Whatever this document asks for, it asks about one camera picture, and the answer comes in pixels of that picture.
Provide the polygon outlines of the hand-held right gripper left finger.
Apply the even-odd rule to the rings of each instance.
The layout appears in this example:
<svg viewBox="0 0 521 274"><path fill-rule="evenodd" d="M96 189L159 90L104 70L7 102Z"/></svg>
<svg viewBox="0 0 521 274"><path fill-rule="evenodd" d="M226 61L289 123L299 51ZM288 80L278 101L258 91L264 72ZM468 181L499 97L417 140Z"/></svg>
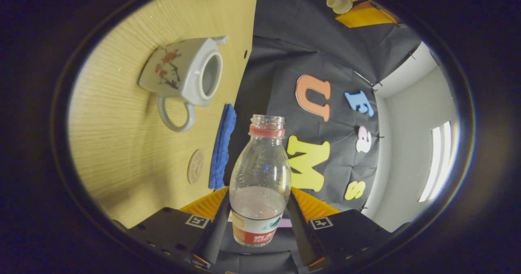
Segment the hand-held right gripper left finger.
<svg viewBox="0 0 521 274"><path fill-rule="evenodd" d="M225 186L180 209L163 207L133 227L112 222L160 257L208 269L217 263L230 210Z"/></svg>

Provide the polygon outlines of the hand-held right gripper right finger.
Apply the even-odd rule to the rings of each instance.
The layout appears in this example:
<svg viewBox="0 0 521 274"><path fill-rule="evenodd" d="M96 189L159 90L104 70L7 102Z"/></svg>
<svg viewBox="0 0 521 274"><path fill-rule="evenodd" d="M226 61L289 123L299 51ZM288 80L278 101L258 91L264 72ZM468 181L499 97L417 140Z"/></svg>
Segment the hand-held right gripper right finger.
<svg viewBox="0 0 521 274"><path fill-rule="evenodd" d="M297 188L291 189L287 209L307 269L362 269L407 228L402 224L389 232L357 209L339 211Z"/></svg>

